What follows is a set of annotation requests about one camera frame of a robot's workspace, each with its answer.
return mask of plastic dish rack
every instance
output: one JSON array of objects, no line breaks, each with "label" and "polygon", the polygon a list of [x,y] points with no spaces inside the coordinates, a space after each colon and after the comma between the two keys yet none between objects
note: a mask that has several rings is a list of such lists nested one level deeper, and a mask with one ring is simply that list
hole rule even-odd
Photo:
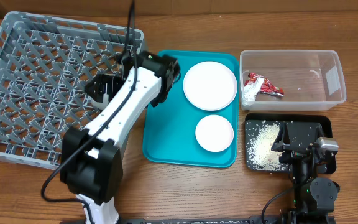
[{"label": "plastic dish rack", "polygon": [[[62,137],[99,114],[83,87],[98,73],[120,75],[114,56],[126,28],[10,12],[0,26],[0,161],[59,165]],[[147,50],[135,30],[137,52]]]}]

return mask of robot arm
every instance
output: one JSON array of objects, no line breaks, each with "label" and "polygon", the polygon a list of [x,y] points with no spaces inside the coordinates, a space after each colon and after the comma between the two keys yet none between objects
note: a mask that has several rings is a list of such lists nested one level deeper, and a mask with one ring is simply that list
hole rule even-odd
[{"label": "robot arm", "polygon": [[[89,204],[96,224],[117,223],[118,213],[114,208],[114,195],[123,176],[125,139],[149,103],[157,106],[165,101],[167,93],[180,73],[175,58],[166,55],[159,57],[148,52],[142,52],[136,57],[140,66],[137,69],[137,83],[132,95],[109,122],[107,128],[60,172],[60,180],[67,184],[70,192]],[[125,67],[129,67],[131,59],[128,57]],[[117,77],[96,76],[85,86],[85,92],[93,98],[93,104],[104,110],[88,123],[85,129],[69,128],[63,137],[62,162],[96,133],[117,110],[133,85],[134,71],[134,67],[127,69],[127,73],[118,77],[120,80],[117,80]],[[84,211],[89,223],[87,210]]]},{"label": "robot arm", "polygon": [[[89,129],[89,135],[92,136],[100,126],[106,122],[128,95],[134,81],[134,71],[135,68],[130,70],[129,75],[119,92],[99,116],[85,126],[86,129]],[[153,71],[139,67],[137,73],[138,77],[135,91],[120,112],[118,112],[109,123],[107,129],[98,136],[98,139],[104,142],[108,139],[112,139],[114,145],[121,150],[121,156],[124,155],[123,144],[129,130],[134,125],[143,109],[158,96],[161,90],[161,77],[156,77]]]},{"label": "robot arm", "polygon": [[339,146],[333,138],[325,136],[321,126],[316,130],[316,138],[308,147],[291,145],[287,125],[285,122],[280,125],[272,150],[282,152],[279,161],[290,166],[295,199],[295,209],[282,214],[280,224],[335,224],[328,213],[334,211],[340,187],[328,178],[318,177],[317,166],[330,163]]}]

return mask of wooden table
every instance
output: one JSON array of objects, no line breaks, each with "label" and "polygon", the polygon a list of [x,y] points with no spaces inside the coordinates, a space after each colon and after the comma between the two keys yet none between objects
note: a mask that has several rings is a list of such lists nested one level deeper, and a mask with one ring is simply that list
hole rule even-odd
[{"label": "wooden table", "polygon": [[[124,26],[125,17],[83,20]],[[337,223],[358,223],[358,12],[148,16],[136,19],[151,52],[162,49],[229,52],[239,58],[249,49],[331,49],[339,54],[347,101],[321,114],[332,123],[340,145],[337,171],[330,178],[341,185],[335,203]],[[129,136],[124,179],[115,198],[124,217],[228,218],[259,215],[264,204],[291,186],[286,174],[252,172],[244,162],[244,118],[239,112],[238,157],[227,169],[175,166],[148,161],[142,154],[144,113]],[[40,198],[50,170],[0,162],[0,223],[58,223],[83,218],[78,203],[51,204]],[[51,197],[73,197],[58,178]],[[269,206],[279,214],[291,196]]]}]

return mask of wood grain surface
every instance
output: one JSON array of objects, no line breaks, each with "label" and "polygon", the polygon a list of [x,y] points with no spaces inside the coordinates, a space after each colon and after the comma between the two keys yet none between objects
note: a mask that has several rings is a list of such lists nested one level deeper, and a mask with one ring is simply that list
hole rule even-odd
[{"label": "wood grain surface", "polygon": [[[125,25],[125,17],[81,18]],[[151,52],[162,49],[229,52],[239,58],[248,49],[331,49],[339,54],[347,101],[321,114],[331,120],[340,150],[337,171],[329,177],[341,185],[335,203],[338,224],[358,223],[358,12],[229,14],[138,17]],[[229,218],[259,215],[264,204],[291,186],[286,174],[252,172],[244,158],[244,118],[239,111],[238,156],[227,169],[158,164],[142,154],[145,113],[135,123],[124,157],[124,179],[115,198],[124,217]],[[0,223],[58,223],[83,218],[77,203],[52,204],[40,198],[50,170],[0,162]],[[50,197],[73,197],[58,179]],[[268,214],[291,206],[291,195],[277,200]]]},{"label": "wood grain surface", "polygon": [[[132,0],[0,0],[0,18],[10,11],[70,16],[127,16]],[[358,11],[358,0],[136,0],[143,16],[244,12]]]}]

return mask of small white plate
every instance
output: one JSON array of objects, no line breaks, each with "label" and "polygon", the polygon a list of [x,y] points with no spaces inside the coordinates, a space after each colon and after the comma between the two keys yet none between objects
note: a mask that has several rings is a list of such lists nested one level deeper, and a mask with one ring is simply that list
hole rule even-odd
[{"label": "small white plate", "polygon": [[227,107],[237,94],[237,80],[229,68],[217,62],[191,67],[183,80],[188,101],[199,109],[215,111]]},{"label": "small white plate", "polygon": [[234,131],[231,123],[222,116],[209,115],[201,119],[196,127],[198,144],[210,152],[221,152],[233,142]]}]

